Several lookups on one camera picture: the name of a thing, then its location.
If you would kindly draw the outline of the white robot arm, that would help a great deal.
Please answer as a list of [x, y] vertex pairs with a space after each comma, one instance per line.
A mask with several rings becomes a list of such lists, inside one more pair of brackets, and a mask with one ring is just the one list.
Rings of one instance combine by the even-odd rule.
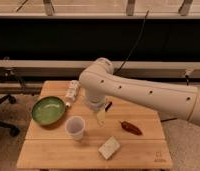
[[87, 106], [98, 111], [105, 96], [114, 96], [200, 126], [200, 87], [127, 79], [113, 74], [113, 64], [98, 58], [79, 76]]

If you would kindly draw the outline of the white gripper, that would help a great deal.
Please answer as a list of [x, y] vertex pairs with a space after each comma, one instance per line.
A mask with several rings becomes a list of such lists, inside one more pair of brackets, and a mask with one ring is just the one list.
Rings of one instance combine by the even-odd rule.
[[93, 111], [98, 111], [95, 114], [95, 117], [99, 126], [103, 126], [105, 123], [106, 112], [104, 109], [100, 110], [105, 105], [105, 102], [106, 100], [104, 94], [95, 93], [92, 91], [85, 92], [85, 104], [87, 107]]

